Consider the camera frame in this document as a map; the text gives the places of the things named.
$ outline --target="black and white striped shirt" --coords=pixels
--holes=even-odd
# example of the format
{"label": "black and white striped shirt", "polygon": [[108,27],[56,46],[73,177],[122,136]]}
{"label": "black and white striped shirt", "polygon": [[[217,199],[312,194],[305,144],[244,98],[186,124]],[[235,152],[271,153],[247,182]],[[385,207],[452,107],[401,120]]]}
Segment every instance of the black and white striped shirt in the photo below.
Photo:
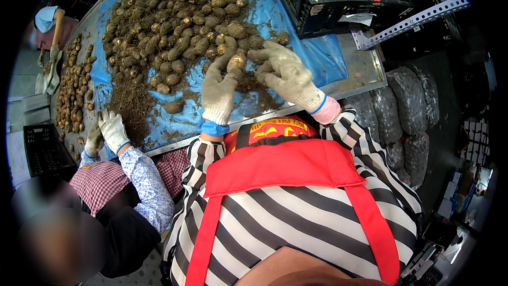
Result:
{"label": "black and white striped shirt", "polygon": [[[321,126],[320,135],[351,150],[357,172],[367,180],[365,187],[395,238],[402,271],[421,232],[421,202],[388,168],[386,151],[354,121],[355,114],[354,109],[343,111],[335,123]],[[179,286],[185,285],[208,200],[203,199],[206,171],[225,156],[225,145],[197,139],[188,155],[191,165],[182,176],[183,208],[173,219],[163,251],[163,266],[170,265],[171,282]],[[343,188],[276,186],[224,196],[205,284],[233,285],[283,246],[313,255],[351,277],[381,280]]]}

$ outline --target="dirty glove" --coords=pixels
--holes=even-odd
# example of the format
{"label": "dirty glove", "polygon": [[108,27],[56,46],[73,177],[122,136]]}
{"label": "dirty glove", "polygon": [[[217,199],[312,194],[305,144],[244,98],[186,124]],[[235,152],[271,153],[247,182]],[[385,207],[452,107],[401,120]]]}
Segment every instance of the dirty glove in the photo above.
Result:
{"label": "dirty glove", "polygon": [[325,101],[325,93],[314,85],[312,73],[300,58],[272,41],[265,41],[263,46],[262,50],[249,50],[247,55],[249,59],[265,60],[256,71],[257,81],[310,114],[318,111]]}
{"label": "dirty glove", "polygon": [[233,95],[238,81],[232,73],[226,74],[224,79],[220,75],[232,56],[233,51],[228,49],[218,57],[208,68],[201,85],[201,104],[205,108],[203,118],[218,125],[227,125],[233,110]]}
{"label": "dirty glove", "polygon": [[99,115],[98,126],[101,129],[106,145],[115,154],[118,154],[118,150],[125,144],[130,143],[125,133],[122,115],[115,114],[114,111],[108,113],[108,110],[103,110],[102,117]]}
{"label": "dirty glove", "polygon": [[97,157],[99,150],[104,147],[104,138],[102,132],[98,128],[98,124],[95,123],[90,128],[88,136],[86,137],[85,143],[85,154],[88,158]]}
{"label": "dirty glove", "polygon": [[51,46],[51,50],[49,50],[49,59],[51,60],[51,64],[56,63],[56,59],[58,58],[58,53],[60,52],[60,48],[57,44]]}
{"label": "dirty glove", "polygon": [[43,50],[41,50],[41,54],[39,54],[39,58],[37,59],[37,64],[44,68],[44,53]]}

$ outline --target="sack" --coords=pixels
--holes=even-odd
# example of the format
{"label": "sack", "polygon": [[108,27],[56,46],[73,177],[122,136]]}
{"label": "sack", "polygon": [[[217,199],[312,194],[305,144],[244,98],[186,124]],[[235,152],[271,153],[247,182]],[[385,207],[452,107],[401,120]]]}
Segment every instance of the sack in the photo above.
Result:
{"label": "sack", "polygon": [[404,168],[404,151],[399,142],[386,145],[386,162],[391,170]]}
{"label": "sack", "polygon": [[372,106],[378,119],[379,140],[382,145],[395,143],[402,137],[397,99],[389,86],[370,92]]}
{"label": "sack", "polygon": [[420,83],[422,83],[427,122],[430,126],[434,126],[439,122],[439,96],[437,95],[436,81],[432,75],[423,72],[421,68],[414,65],[412,67]]}
{"label": "sack", "polygon": [[356,110],[356,122],[362,127],[370,127],[370,135],[379,143],[378,119],[372,107],[369,92],[350,96],[344,99],[345,109]]}
{"label": "sack", "polygon": [[416,135],[427,128],[425,97],[420,80],[407,67],[386,73],[388,84],[397,98],[402,129]]}
{"label": "sack", "polygon": [[404,168],[411,176],[411,188],[419,188],[425,179],[429,157],[429,136],[419,133],[403,140]]}
{"label": "sack", "polygon": [[409,185],[411,182],[411,176],[407,173],[406,169],[401,168],[395,172],[399,176],[399,180]]}

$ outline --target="white cotton glove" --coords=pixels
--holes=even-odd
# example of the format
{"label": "white cotton glove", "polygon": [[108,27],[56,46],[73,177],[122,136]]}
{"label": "white cotton glove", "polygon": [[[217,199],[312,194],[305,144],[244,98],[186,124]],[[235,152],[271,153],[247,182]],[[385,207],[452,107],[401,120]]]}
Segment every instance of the white cotton glove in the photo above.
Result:
{"label": "white cotton glove", "polygon": [[39,58],[37,59],[37,64],[44,68],[44,54],[42,54],[42,51],[41,51],[41,54],[39,54]]}
{"label": "white cotton glove", "polygon": [[59,52],[60,52],[60,48],[58,47],[57,44],[55,44],[54,46],[51,46],[51,50],[49,50],[49,59],[51,60],[51,64],[55,65]]}
{"label": "white cotton glove", "polygon": [[103,147],[104,138],[102,137],[102,132],[98,127],[98,124],[95,123],[90,128],[88,136],[86,137],[85,153],[92,158],[97,157],[99,150]]}
{"label": "white cotton glove", "polygon": [[262,50],[249,50],[252,60],[265,60],[256,71],[257,81],[267,85],[283,99],[313,113],[325,100],[312,82],[312,73],[291,50],[272,41],[265,41]]}
{"label": "white cotton glove", "polygon": [[130,143],[125,132],[124,123],[122,122],[122,115],[115,114],[114,111],[108,113],[108,110],[103,110],[102,117],[99,115],[98,126],[101,129],[106,145],[115,154],[118,154],[118,150],[123,145]]}
{"label": "white cotton glove", "polygon": [[226,68],[233,51],[228,49],[218,57],[208,68],[201,85],[201,105],[205,108],[203,118],[218,125],[227,125],[233,110],[233,95],[238,81],[233,73],[228,73],[222,79],[221,70]]}

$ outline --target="perforated metal bar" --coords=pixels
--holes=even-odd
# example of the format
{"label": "perforated metal bar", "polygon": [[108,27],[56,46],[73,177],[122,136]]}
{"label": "perforated metal bar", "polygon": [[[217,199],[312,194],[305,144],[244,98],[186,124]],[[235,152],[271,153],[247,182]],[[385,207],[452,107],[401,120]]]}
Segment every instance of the perforated metal bar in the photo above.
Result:
{"label": "perforated metal bar", "polygon": [[356,48],[359,51],[365,51],[374,47],[378,43],[386,41],[391,37],[406,32],[407,30],[415,28],[421,24],[469,7],[471,7],[471,3],[467,0],[447,0],[423,10],[422,12],[419,12],[418,14],[387,28],[384,31],[380,31],[377,35],[372,36],[371,38],[365,37],[361,30],[351,31],[351,34],[355,41]]}

